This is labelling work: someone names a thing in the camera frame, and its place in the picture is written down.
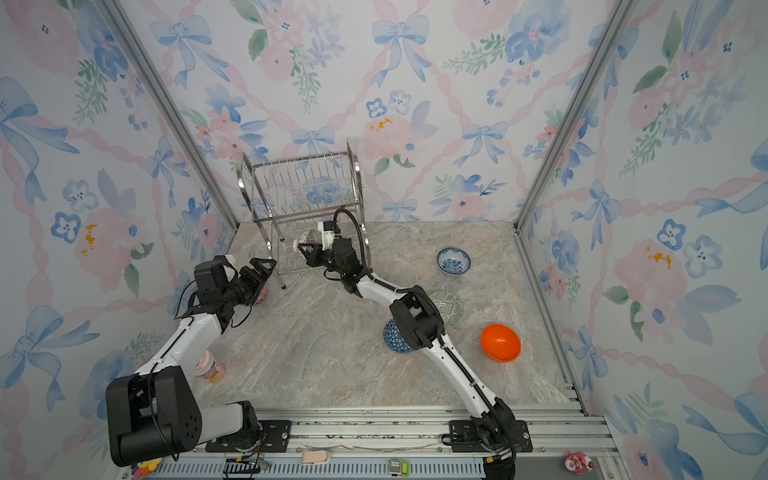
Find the white maroon patterned bowl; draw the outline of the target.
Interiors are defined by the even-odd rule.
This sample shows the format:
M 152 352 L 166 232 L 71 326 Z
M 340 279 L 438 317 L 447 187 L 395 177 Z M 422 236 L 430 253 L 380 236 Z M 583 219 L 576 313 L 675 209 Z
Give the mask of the white maroon patterned bowl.
M 301 233 L 294 241 L 293 248 L 295 251 L 299 250 L 300 244 L 316 244 L 320 242 L 320 237 L 317 230 L 307 230 Z

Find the dark blue patterned bowl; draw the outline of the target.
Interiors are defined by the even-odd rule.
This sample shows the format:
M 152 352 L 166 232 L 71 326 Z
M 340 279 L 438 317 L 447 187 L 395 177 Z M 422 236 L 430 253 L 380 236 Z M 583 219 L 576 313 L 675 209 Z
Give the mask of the dark blue patterned bowl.
M 408 343 L 403 338 L 394 319 L 390 319 L 386 323 L 382 332 L 382 336 L 383 336 L 385 345 L 395 353 L 408 354 L 413 351 L 413 349 L 408 345 Z

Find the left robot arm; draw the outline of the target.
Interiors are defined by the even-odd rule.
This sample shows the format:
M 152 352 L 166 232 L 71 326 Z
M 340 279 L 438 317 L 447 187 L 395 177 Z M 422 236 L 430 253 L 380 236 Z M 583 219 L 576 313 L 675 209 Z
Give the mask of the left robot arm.
M 252 258 L 236 268 L 232 256 L 217 255 L 196 266 L 193 291 L 171 338 L 133 374 L 106 388 L 115 465 L 177 457 L 210 441 L 241 452 L 260 447 L 265 435 L 249 402 L 202 408 L 190 383 L 211 344 L 231 326 L 236 308 L 257 303 L 276 265 Z

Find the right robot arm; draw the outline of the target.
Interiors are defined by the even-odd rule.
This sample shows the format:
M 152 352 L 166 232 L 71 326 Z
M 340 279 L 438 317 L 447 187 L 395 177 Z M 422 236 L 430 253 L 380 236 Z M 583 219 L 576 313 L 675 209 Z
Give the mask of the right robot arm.
M 421 287 L 400 287 L 373 273 L 358 258 L 349 238 L 337 236 L 313 243 L 296 240 L 294 250 L 308 266 L 336 273 L 348 293 L 387 307 L 406 344 L 428 357 L 457 391 L 483 448 L 504 459 L 515 456 L 514 413 L 464 361 L 437 306 Z

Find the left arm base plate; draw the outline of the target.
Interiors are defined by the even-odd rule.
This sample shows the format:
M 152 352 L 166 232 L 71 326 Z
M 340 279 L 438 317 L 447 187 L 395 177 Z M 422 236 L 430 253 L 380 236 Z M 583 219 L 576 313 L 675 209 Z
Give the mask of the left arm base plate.
M 231 436 L 224 440 L 211 440 L 205 444 L 206 453 L 226 454 L 251 454 L 261 453 L 286 453 L 291 438 L 290 420 L 261 420 L 261 438 L 251 445 L 243 442 L 232 442 Z

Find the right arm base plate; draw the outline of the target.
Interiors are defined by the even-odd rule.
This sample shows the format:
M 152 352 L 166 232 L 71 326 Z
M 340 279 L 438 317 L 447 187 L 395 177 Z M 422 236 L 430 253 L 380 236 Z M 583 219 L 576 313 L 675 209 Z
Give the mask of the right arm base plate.
M 477 427 L 471 420 L 452 420 L 448 422 L 449 431 L 441 435 L 443 445 L 451 448 L 453 453 L 487 453 L 481 444 Z M 528 425 L 523 420 L 516 420 L 511 427 L 511 436 L 517 453 L 531 453 L 533 444 Z

